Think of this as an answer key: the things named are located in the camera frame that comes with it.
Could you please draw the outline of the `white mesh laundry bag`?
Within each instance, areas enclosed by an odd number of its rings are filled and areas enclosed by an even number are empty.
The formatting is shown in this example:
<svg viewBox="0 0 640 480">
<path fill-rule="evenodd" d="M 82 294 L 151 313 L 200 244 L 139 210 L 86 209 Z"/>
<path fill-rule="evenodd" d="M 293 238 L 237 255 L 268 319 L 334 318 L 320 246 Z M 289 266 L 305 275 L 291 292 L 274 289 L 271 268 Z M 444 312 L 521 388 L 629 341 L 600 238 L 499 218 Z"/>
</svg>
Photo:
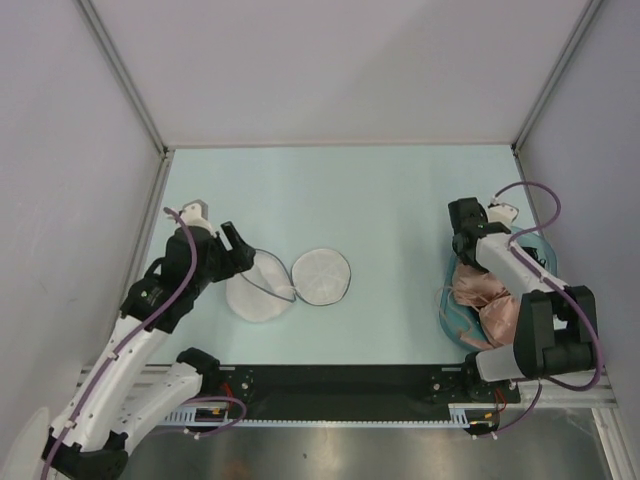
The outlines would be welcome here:
<svg viewBox="0 0 640 480">
<path fill-rule="evenodd" d="M 275 254 L 258 249 L 254 265 L 226 282 L 231 311 L 250 323 L 271 321 L 294 304 L 330 306 L 347 294 L 351 265 L 340 252 L 319 248 L 301 255 L 290 267 Z"/>
</svg>

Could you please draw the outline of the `pink satin bra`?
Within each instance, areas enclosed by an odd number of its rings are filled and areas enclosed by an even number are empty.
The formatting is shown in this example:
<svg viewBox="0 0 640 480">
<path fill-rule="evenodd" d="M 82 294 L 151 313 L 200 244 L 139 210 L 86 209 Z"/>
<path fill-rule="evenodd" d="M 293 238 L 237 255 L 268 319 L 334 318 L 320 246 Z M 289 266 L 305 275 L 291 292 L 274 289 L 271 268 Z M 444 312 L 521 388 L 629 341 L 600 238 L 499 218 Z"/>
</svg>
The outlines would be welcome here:
<svg viewBox="0 0 640 480">
<path fill-rule="evenodd" d="M 491 350 L 513 343 L 520 309 L 520 301 L 517 298 L 510 294 L 491 301 L 482 297 L 475 301 L 464 298 L 462 304 L 478 314 L 479 326 L 486 339 L 477 340 L 470 335 L 472 322 L 467 318 L 467 330 L 458 334 L 461 341 L 479 350 Z"/>
<path fill-rule="evenodd" d="M 451 283 L 438 291 L 441 298 L 450 305 L 453 312 L 466 321 L 472 319 L 471 312 L 480 312 L 512 299 L 503 283 L 495 275 L 482 272 L 474 267 L 458 263 L 452 274 Z"/>
</svg>

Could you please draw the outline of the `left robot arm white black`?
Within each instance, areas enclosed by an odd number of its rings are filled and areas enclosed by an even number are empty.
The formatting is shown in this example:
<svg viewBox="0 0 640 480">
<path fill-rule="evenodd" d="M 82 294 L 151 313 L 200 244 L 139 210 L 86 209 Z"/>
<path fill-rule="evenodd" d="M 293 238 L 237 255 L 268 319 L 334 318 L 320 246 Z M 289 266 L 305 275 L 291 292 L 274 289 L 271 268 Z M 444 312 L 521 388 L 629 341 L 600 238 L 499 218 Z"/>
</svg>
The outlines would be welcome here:
<svg viewBox="0 0 640 480">
<path fill-rule="evenodd" d="M 46 478 L 116 479 L 141 441 L 173 410 L 212 401 L 224 376 L 219 361 L 191 347 L 134 401 L 127 397 L 148 359 L 211 283 L 250 270 L 256 251 L 230 222 L 212 232 L 178 222 L 163 257 L 129 289 L 111 337 L 80 389 L 52 422 L 42 452 Z"/>
</svg>

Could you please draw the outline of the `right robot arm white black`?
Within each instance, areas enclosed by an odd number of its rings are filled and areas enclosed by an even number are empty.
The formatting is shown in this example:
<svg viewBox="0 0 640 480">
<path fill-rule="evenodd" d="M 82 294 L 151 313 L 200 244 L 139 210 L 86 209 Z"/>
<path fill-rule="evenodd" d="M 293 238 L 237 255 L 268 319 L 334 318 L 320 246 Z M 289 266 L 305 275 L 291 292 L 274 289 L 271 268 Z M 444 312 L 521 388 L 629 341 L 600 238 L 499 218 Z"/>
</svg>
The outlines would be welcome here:
<svg viewBox="0 0 640 480">
<path fill-rule="evenodd" d="M 493 394 L 498 381 L 547 380 L 584 392 L 604 369 L 597 332 L 596 300 L 586 286 L 570 286 L 552 275 L 518 243 L 514 232 L 477 198 L 448 204 L 452 249 L 462 264 L 494 275 L 519 301 L 515 338 L 475 355 L 475 367 L 461 376 L 463 393 L 473 401 Z"/>
</svg>

